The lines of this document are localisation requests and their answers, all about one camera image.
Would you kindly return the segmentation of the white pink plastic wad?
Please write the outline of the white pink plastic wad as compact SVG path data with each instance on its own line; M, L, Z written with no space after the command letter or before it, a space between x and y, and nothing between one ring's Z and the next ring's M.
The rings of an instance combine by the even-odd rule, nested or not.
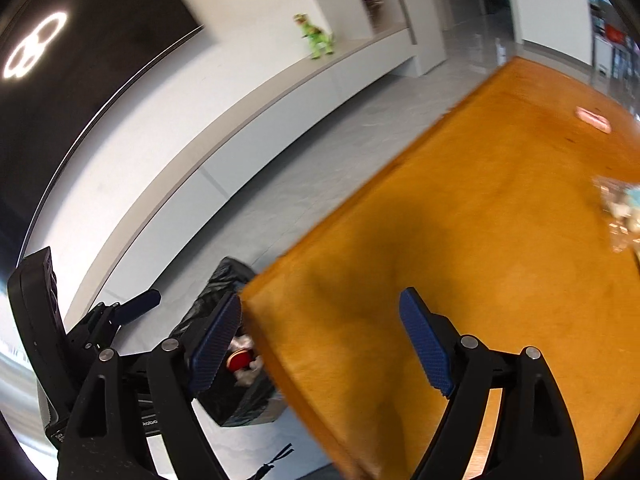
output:
M255 351L252 337L248 335L233 337L229 344L229 352L226 367L235 377L235 385L240 387L253 385L262 372L264 362Z

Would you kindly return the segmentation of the white low wall cabinet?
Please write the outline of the white low wall cabinet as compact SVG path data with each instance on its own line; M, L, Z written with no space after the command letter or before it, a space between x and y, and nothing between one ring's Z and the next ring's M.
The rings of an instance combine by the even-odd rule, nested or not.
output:
M157 175L107 237L64 316L149 288L191 238L283 150L382 76L412 59L409 29L340 42L303 58L211 122Z

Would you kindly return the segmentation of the green dinosaur toy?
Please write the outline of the green dinosaur toy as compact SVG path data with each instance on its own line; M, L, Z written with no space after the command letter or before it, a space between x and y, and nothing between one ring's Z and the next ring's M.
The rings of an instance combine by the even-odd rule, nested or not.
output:
M302 31L303 38L308 41L310 57L318 60L322 55L332 55L334 53L334 37L322 28L309 21L308 15L297 13L293 16L295 24Z

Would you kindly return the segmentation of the wooden table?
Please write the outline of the wooden table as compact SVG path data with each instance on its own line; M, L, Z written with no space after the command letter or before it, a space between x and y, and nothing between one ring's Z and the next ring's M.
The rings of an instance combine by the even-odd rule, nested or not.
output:
M268 373L343 476L408 478L442 417L407 287L490 348L537 347L586 477L612 460L639 414L639 265L612 248L600 176L638 181L638 122L514 58L243 290Z

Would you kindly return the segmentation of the black lined trash bin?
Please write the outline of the black lined trash bin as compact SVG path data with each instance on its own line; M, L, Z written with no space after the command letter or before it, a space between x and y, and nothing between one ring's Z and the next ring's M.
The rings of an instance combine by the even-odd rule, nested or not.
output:
M205 318L228 294L237 294L255 272L235 258L220 260L214 273L183 318L171 331L183 336L192 322ZM276 386L264 370L252 337L239 326L218 367L212 384L196 395L207 415L221 427L241 427L275 422L286 409Z

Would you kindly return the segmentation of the black wall television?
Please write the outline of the black wall television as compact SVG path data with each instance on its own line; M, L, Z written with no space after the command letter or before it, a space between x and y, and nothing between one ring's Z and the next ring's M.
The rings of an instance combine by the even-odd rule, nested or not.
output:
M107 104L200 26L182 0L1 0L1 274Z

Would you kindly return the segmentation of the clear blue snack wrapper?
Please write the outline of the clear blue snack wrapper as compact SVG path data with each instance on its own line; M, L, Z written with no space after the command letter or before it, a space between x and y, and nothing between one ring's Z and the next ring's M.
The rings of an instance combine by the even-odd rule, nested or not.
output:
M596 177L603 210L608 215L614 252L632 250L639 255L639 183Z

